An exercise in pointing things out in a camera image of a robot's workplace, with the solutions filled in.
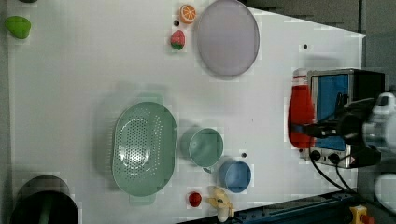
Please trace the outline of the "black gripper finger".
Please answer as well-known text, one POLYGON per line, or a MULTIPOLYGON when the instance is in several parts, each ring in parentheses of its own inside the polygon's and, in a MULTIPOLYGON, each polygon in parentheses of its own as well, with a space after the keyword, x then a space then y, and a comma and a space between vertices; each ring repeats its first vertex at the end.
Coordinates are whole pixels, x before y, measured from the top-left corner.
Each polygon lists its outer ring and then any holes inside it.
POLYGON ((321 137, 321 130, 315 124, 291 124, 293 133, 301 133, 310 137, 321 137))

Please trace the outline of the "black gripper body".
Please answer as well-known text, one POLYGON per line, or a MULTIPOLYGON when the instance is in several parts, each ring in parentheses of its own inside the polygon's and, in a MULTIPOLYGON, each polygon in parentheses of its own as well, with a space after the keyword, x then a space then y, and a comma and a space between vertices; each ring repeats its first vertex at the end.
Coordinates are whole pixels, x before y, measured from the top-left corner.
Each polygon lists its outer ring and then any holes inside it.
POLYGON ((374 105, 374 98, 344 105, 337 102, 333 112, 324 118, 318 117, 318 124, 331 131, 331 135, 317 138, 315 147, 345 151, 347 145, 359 145, 362 142, 362 125, 372 114, 374 105))

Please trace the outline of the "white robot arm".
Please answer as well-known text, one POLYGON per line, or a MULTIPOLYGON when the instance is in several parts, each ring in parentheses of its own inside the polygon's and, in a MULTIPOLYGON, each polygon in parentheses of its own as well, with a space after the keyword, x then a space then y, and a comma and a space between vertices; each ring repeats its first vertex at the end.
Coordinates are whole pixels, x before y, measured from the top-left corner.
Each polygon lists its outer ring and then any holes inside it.
POLYGON ((307 148, 315 138, 340 136, 347 145, 358 147, 355 153, 335 160, 339 164, 367 152, 395 153, 395 94, 383 92, 376 99, 366 98, 344 105, 336 110, 334 119, 323 119, 314 123, 291 122, 290 133, 307 136, 307 148))

